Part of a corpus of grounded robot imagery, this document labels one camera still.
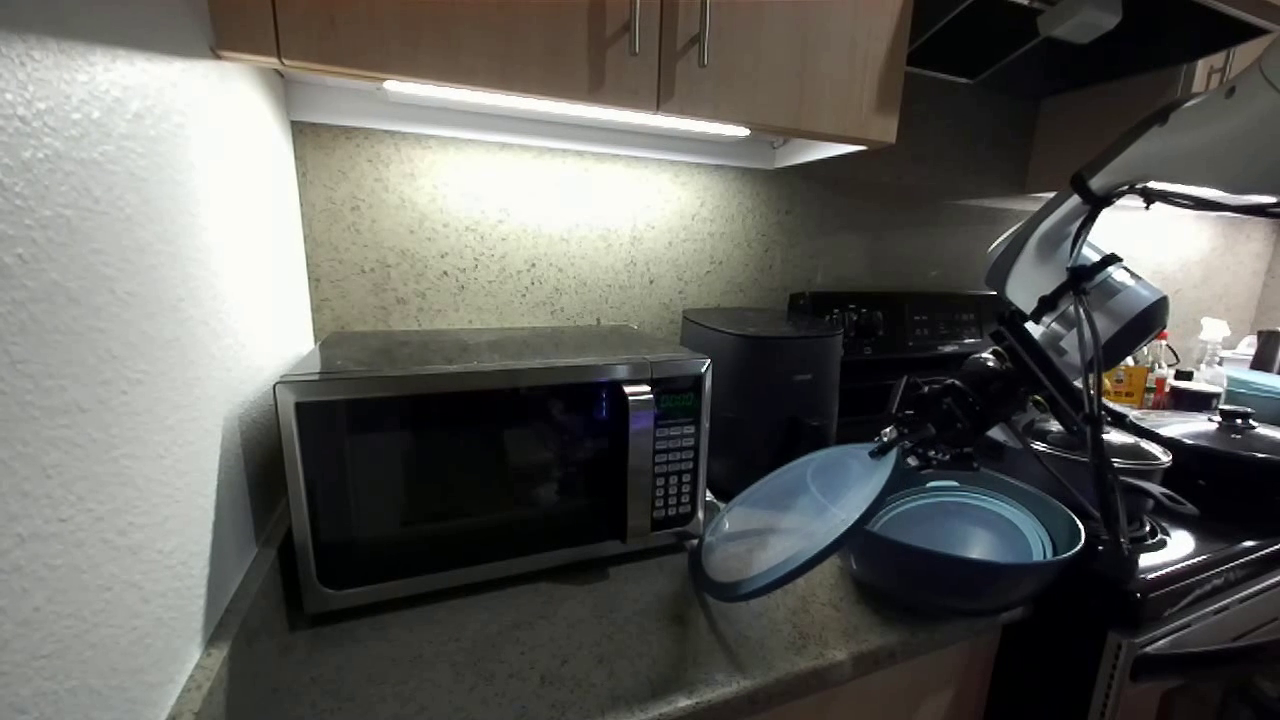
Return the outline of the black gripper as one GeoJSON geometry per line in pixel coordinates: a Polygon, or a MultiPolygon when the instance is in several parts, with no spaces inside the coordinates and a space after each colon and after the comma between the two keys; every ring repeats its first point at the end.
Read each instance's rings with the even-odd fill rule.
{"type": "Polygon", "coordinates": [[[998,351],[970,351],[952,370],[906,376],[893,428],[904,452],[966,452],[1025,405],[1026,379],[998,351]]]}

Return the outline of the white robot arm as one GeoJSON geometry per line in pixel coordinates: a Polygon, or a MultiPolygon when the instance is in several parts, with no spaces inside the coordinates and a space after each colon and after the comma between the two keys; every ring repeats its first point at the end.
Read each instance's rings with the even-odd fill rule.
{"type": "Polygon", "coordinates": [[[910,452],[964,446],[1042,400],[1070,430],[1100,430],[1100,379],[1166,325],[1166,291],[1123,257],[1135,226],[1280,216],[1280,55],[1170,100],[988,257],[990,343],[952,379],[918,379],[888,428],[910,452]]]}

